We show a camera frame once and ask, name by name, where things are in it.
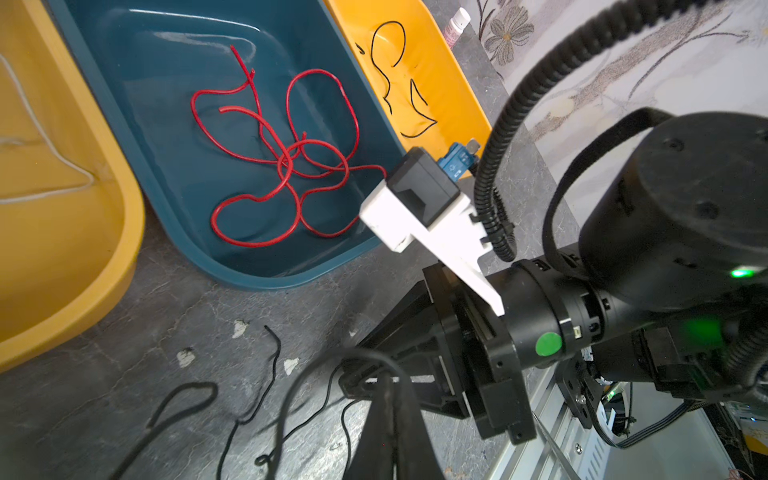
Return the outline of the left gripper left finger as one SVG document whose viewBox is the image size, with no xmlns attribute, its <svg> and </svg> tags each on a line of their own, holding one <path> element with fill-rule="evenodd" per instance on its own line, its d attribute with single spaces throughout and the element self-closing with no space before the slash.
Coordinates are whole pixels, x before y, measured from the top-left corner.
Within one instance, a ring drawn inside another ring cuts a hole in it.
<svg viewBox="0 0 768 480">
<path fill-rule="evenodd" d="M 387 372 L 380 374 L 357 450 L 349 469 L 343 476 L 344 480 L 393 479 L 394 394 L 395 388 L 391 375 Z"/>
</svg>

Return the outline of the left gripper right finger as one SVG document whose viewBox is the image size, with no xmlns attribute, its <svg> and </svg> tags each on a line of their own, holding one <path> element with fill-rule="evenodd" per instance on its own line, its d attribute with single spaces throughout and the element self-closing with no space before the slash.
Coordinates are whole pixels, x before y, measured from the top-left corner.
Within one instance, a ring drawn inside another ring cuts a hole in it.
<svg viewBox="0 0 768 480">
<path fill-rule="evenodd" d="M 407 376 L 398 378 L 395 436 L 398 479 L 444 479 L 426 429 L 414 385 Z"/>
</svg>

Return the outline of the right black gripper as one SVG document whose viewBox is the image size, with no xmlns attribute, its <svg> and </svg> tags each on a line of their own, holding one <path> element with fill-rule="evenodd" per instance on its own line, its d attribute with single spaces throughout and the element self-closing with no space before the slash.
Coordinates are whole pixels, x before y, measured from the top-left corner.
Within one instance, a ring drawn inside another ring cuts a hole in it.
<svg viewBox="0 0 768 480">
<path fill-rule="evenodd" d="M 481 438 L 521 444 L 536 436 L 524 372 L 540 363 L 540 288 L 520 266 L 491 282 L 507 304 L 502 316 L 446 267 L 430 266 L 357 346 L 400 365 L 423 410 L 471 418 Z"/>
</svg>

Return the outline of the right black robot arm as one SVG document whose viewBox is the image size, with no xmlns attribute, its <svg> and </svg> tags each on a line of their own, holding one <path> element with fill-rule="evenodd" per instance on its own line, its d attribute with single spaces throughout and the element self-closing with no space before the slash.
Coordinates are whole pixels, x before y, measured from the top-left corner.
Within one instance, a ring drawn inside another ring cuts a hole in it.
<svg viewBox="0 0 768 480">
<path fill-rule="evenodd" d="M 535 105 L 600 53 L 692 8 L 619 1 L 549 51 L 507 100 L 464 195 L 442 161 L 410 149 L 364 201 L 387 245 L 438 263 L 363 341 L 432 375 L 418 408 L 473 418 L 483 438 L 536 435 L 523 373 L 564 364 L 594 381 L 651 382 L 686 405 L 764 405 L 767 121 L 638 109 L 572 161 L 548 206 L 544 253 L 516 256 L 495 186 Z"/>
</svg>

